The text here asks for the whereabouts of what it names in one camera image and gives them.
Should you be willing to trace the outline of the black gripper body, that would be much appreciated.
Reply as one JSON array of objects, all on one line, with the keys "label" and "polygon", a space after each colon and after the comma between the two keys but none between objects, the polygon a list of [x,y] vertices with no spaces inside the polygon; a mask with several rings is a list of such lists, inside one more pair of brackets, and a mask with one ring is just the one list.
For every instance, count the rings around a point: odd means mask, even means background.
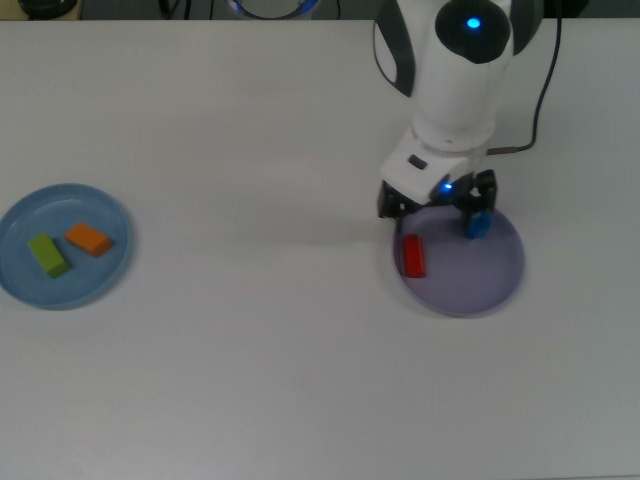
[{"label": "black gripper body", "polygon": [[453,179],[445,175],[430,192],[431,205],[454,205],[470,194],[473,188],[474,173],[468,173]]}]

